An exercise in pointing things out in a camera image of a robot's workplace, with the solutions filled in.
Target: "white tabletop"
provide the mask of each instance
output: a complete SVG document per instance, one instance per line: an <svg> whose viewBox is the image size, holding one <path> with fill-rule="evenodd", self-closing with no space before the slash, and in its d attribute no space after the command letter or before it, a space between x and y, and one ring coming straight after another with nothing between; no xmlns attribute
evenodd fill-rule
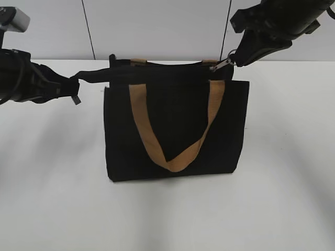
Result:
<svg viewBox="0 0 335 251"><path fill-rule="evenodd" d="M65 76L107 61L37 61ZM335 250L335 63L259 62L233 175L113 184L103 90L0 107L0 250Z"/></svg>

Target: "black strap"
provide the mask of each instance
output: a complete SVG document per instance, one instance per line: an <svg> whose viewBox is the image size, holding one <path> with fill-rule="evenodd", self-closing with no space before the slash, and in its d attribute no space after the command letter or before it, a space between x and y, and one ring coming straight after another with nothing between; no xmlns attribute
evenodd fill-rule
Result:
<svg viewBox="0 0 335 251"><path fill-rule="evenodd" d="M327 9L327 13L332 19L335 19L335 13L330 7Z"/></svg>
<svg viewBox="0 0 335 251"><path fill-rule="evenodd" d="M200 65L148 65L134 67L130 65L112 67L98 71L80 71L72 78L82 79L89 83L112 82L113 84L143 84L171 81L172 83L206 80L231 79L233 66L212 72L208 66Z"/></svg>

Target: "bag handle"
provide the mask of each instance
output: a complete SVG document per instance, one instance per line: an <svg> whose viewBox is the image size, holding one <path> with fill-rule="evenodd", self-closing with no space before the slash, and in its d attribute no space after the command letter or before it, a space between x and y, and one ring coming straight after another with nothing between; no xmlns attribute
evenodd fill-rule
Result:
<svg viewBox="0 0 335 251"><path fill-rule="evenodd" d="M162 147L155 136L149 120L147 109L147 86L129 85L130 102L135 124L141 136L144 147L151 160L171 172L184 170L199 154L207 132L220 108L225 93L225 81L210 81L208 98L208 125L203 136L185 149L176 158L166 161Z"/></svg>

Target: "robotic arm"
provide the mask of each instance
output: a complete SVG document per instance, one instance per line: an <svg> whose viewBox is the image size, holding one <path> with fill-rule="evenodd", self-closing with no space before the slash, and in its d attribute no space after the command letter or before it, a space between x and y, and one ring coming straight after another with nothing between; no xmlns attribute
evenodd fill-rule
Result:
<svg viewBox="0 0 335 251"><path fill-rule="evenodd" d="M317 18L326 10L335 19L335 13L330 9L334 2L262 0L256 6L238 10L231 24L235 32L244 32L242 41L236 52L214 70L232 62L238 67L246 66L291 47L292 40L311 34L320 26ZM45 65L31 63L28 52L1 49L5 31L24 32L29 21L30 18L18 8L0 7L0 105L9 100L44 103L67 96L79 104L78 79L60 76Z"/></svg>
<svg viewBox="0 0 335 251"><path fill-rule="evenodd" d="M238 67L292 46L292 40L311 34L320 27L317 18L335 0L262 0L248 9L240 9L230 20L236 33L244 32L231 56Z"/></svg>

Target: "black canvas bag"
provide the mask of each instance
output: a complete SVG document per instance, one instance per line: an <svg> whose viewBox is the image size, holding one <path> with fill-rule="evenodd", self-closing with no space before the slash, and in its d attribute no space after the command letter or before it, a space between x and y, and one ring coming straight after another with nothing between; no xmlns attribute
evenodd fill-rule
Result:
<svg viewBox="0 0 335 251"><path fill-rule="evenodd" d="M106 163L112 181L228 174L243 144L249 82L216 61L159 65L116 60L79 72L105 89Z"/></svg>

